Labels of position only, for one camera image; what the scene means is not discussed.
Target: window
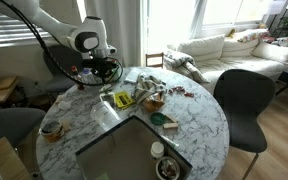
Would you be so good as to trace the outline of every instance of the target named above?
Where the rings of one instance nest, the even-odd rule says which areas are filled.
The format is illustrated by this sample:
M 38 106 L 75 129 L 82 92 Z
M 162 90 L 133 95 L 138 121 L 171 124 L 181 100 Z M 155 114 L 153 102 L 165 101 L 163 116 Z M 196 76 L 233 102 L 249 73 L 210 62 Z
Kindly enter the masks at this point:
M 261 21 L 270 0 L 208 0 L 203 25 Z
M 187 38 L 195 0 L 149 0 L 147 52 L 161 52 L 172 41 Z
M 42 37 L 50 37 L 50 34 L 37 28 Z M 35 39 L 35 36 L 27 26 L 18 20 L 0 14 L 0 44 L 14 43 L 28 39 Z

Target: green lid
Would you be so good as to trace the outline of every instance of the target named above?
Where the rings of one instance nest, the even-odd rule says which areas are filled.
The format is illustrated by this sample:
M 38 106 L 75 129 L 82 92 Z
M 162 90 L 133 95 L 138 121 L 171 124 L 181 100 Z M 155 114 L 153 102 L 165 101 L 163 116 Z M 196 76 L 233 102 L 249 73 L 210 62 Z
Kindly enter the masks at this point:
M 159 112 L 151 114 L 150 119 L 154 125 L 163 125 L 165 123 L 165 115 Z

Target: cable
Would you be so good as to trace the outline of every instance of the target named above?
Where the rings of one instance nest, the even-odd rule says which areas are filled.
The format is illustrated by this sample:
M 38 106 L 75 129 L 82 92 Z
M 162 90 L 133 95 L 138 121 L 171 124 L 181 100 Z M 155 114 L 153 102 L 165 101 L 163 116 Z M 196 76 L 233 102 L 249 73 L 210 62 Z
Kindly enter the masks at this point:
M 83 81 L 77 80 L 75 79 L 73 76 L 71 76 L 69 73 L 66 72 L 65 69 L 63 69 L 61 67 L 61 65 L 56 61 L 55 57 L 52 55 L 52 53 L 49 51 L 48 47 L 46 46 L 44 40 L 42 39 L 42 37 L 40 36 L 38 30 L 36 29 L 35 25 L 32 24 L 27 18 L 26 16 L 20 11 L 18 10 L 15 6 L 13 6 L 13 4 L 10 4 L 4 0 L 0 0 L 0 2 L 2 2 L 4 5 L 6 5 L 8 8 L 10 8 L 25 24 L 26 26 L 30 29 L 30 31 L 34 34 L 34 36 L 36 37 L 37 41 L 40 43 L 41 48 L 44 50 L 45 54 L 48 56 L 48 58 L 52 61 L 52 63 L 69 79 L 71 79 L 72 81 L 76 82 L 77 84 L 82 84 L 82 85 L 86 85 L 86 86 L 102 86 L 104 84 L 107 83 L 114 83 L 117 82 L 122 74 L 123 74 L 123 66 L 121 65 L 121 63 L 115 59 L 115 58 L 111 58 L 114 59 L 118 62 L 119 66 L 117 66 L 116 71 L 113 73 L 113 75 L 111 75 L 110 79 L 105 81 L 105 79 L 102 77 L 103 82 L 102 83 L 94 83 L 94 84 L 89 84 L 89 83 L 85 83 Z M 113 82 L 110 82 L 113 77 L 115 76 L 116 72 L 118 71 L 118 69 L 121 68 L 121 74 L 120 76 Z

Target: white marble tabletop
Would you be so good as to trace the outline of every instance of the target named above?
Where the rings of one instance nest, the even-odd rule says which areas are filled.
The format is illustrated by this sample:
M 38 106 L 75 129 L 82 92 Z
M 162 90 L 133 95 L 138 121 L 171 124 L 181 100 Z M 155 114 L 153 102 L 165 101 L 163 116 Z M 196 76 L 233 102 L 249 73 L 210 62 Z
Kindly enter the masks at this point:
M 125 110 L 116 109 L 118 115 L 121 119 L 136 115 L 160 135 L 179 144 L 176 150 L 193 166 L 188 179 L 216 179 L 229 147 L 228 124 L 221 107 L 208 91 L 185 76 L 157 68 L 139 69 L 164 81 L 167 88 L 183 86 L 187 92 L 194 93 L 194 97 L 177 93 L 166 95 L 165 105 L 159 112 L 178 120 L 177 131 L 166 131 L 161 126 L 153 125 L 149 120 L 151 113 L 141 104 Z M 113 92 L 134 92 L 135 85 L 124 82 L 129 71 L 130 68 L 124 68 L 120 82 L 113 86 Z M 86 87 L 81 91 L 74 86 L 65 93 L 63 99 L 71 103 L 70 109 L 61 110 L 54 104 L 47 112 L 42 126 L 49 121 L 67 120 L 71 130 L 55 143 L 47 143 L 42 136 L 38 137 L 36 154 L 44 179 L 83 179 L 75 152 L 105 132 L 90 117 L 92 106 L 100 102 L 99 89 Z

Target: cup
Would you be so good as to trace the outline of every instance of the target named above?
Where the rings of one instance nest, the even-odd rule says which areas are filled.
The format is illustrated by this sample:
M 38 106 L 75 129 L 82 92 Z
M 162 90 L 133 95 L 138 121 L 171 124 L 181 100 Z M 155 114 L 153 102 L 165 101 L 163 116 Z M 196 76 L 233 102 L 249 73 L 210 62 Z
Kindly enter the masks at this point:
M 120 117 L 107 101 L 101 101 L 92 107 L 91 118 L 105 131 L 121 122 Z

